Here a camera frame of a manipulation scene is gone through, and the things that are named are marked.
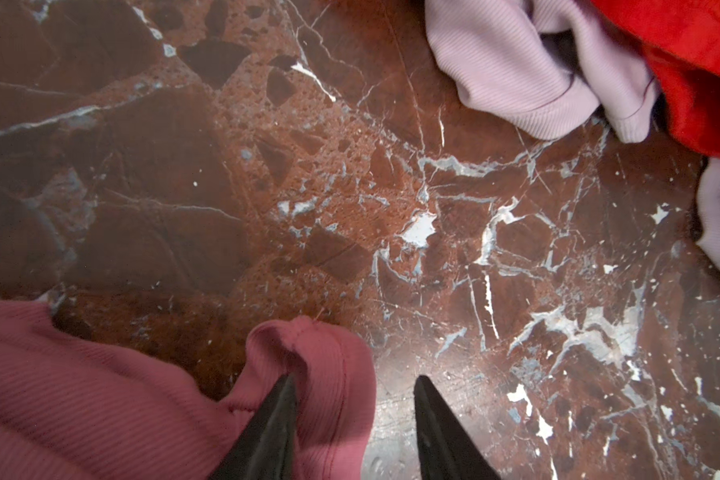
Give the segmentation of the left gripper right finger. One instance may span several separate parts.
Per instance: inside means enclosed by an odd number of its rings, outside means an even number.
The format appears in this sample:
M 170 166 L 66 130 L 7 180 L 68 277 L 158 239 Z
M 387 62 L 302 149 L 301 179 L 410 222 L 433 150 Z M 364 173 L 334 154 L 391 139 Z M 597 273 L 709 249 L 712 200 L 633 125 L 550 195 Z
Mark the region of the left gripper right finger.
M 416 379 L 414 404 L 422 479 L 501 479 L 428 376 Z

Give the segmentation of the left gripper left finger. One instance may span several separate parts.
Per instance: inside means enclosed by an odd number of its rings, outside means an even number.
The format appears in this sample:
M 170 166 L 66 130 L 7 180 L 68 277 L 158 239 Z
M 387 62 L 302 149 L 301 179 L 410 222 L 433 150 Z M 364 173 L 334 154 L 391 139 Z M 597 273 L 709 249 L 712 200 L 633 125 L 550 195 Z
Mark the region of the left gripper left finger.
M 297 418 L 296 388 L 282 375 L 209 479 L 292 478 Z

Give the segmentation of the dark pink ribbed cloth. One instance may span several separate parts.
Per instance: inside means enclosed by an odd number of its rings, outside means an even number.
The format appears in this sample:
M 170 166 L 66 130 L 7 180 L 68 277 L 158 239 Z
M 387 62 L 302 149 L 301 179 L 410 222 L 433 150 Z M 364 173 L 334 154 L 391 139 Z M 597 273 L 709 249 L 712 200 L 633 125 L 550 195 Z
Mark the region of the dark pink ribbed cloth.
M 0 479 L 204 479 L 283 375 L 294 477 L 359 478 L 376 403 L 366 343 L 298 317 L 258 325 L 245 349 L 214 401 L 173 364 L 56 329 L 44 302 L 0 301 Z

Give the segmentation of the light pink cloth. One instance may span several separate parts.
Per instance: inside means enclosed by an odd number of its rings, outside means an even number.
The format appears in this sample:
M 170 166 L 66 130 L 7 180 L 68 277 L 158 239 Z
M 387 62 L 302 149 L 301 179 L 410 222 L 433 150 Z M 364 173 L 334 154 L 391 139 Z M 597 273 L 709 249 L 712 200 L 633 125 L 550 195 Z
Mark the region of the light pink cloth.
M 426 36 L 465 106 L 543 140 L 602 109 L 621 141 L 639 143 L 655 102 L 666 98 L 640 42 L 595 2 L 429 1 Z M 720 158 L 704 156 L 698 244 L 720 271 Z

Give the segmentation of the red cloth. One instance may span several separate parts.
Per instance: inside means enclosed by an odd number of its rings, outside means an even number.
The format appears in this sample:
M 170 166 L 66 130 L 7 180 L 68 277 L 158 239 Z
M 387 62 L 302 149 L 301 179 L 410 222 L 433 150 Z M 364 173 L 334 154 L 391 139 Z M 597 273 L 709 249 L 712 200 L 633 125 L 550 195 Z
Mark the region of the red cloth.
M 720 158 L 720 0 L 594 5 L 640 42 L 666 98 L 674 139 Z

